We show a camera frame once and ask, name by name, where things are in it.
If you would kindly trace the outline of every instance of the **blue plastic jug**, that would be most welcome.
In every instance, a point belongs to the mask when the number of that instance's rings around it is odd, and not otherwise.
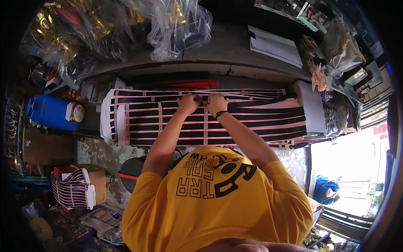
[[[48,94],[32,97],[27,106],[27,116],[43,126],[75,131],[79,124],[66,120],[67,102]]]

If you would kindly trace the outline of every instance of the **hand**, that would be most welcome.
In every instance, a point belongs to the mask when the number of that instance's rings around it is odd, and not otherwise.
[[[188,116],[196,111],[201,101],[202,99],[199,96],[192,93],[187,93],[186,95],[177,99],[179,104],[177,113]]]
[[[209,94],[206,106],[208,112],[215,118],[218,112],[227,110],[228,102],[229,99],[224,98],[222,94]]]

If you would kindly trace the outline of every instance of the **wristwatch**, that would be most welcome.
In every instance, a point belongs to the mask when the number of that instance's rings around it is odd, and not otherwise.
[[[222,114],[225,113],[225,112],[228,112],[228,111],[222,110],[222,111],[220,111],[220,112],[217,112],[217,114],[216,114],[216,120],[217,120],[217,117],[219,117],[220,115],[222,115]]]

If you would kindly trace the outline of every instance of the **white paper sheet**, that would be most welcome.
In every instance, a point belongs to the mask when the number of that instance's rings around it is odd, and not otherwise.
[[[256,39],[250,38],[251,51],[259,52],[302,68],[301,57],[294,41],[250,25],[248,25],[248,29],[256,35]]]

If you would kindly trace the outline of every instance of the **cardboard box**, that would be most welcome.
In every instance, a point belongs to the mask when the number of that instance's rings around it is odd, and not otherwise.
[[[23,131],[23,161],[26,165],[69,165],[74,161],[73,135],[41,133],[25,126]]]
[[[96,165],[77,165],[88,172],[89,182],[95,187],[95,205],[106,202],[106,171]]]

